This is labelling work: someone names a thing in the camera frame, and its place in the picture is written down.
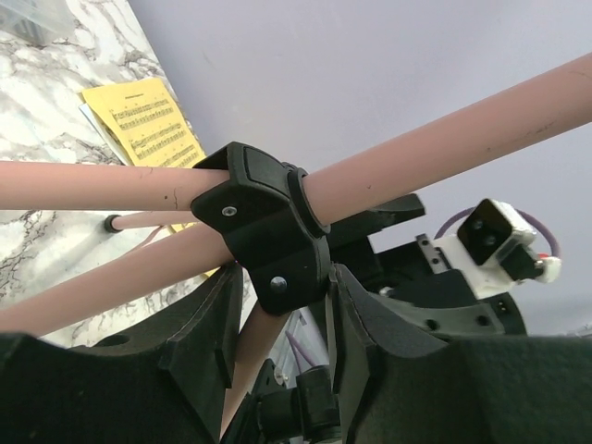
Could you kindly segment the pink perforated music stand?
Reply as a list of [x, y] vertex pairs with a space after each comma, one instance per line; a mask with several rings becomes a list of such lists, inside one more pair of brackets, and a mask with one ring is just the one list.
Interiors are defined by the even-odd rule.
[[3, 162], [6, 210], [125, 210], [107, 228], [191, 227], [4, 309], [1, 337], [92, 347], [242, 272], [234, 371], [215, 443], [342, 438], [327, 338], [334, 224], [591, 120], [591, 58], [315, 173], [232, 142], [193, 168]]

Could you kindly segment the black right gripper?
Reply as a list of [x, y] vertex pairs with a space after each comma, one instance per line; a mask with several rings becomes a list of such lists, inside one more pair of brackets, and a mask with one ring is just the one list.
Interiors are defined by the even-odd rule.
[[332, 260], [401, 318], [441, 339], [525, 334], [522, 315], [506, 289], [479, 289], [470, 282], [476, 270], [461, 265], [463, 249], [456, 240], [441, 248], [422, 234], [382, 253], [374, 251], [370, 235], [425, 212], [412, 193], [334, 224], [328, 235]]

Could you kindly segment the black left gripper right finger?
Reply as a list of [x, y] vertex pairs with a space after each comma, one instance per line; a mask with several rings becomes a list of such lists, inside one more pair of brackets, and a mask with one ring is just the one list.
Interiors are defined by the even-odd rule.
[[591, 343], [574, 337], [453, 342], [329, 275], [327, 338], [347, 443], [587, 443]]

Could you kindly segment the yellow sheet music page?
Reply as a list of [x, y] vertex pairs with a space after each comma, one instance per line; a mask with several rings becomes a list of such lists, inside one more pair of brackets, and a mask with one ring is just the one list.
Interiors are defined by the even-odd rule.
[[81, 98], [135, 167], [191, 168], [205, 158], [176, 99], [158, 78], [85, 89]]

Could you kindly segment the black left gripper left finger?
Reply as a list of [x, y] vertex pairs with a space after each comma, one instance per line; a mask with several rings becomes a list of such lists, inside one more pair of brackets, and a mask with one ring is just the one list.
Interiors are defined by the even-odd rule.
[[1, 337], [5, 443], [215, 443], [234, 371], [242, 272], [92, 347]]

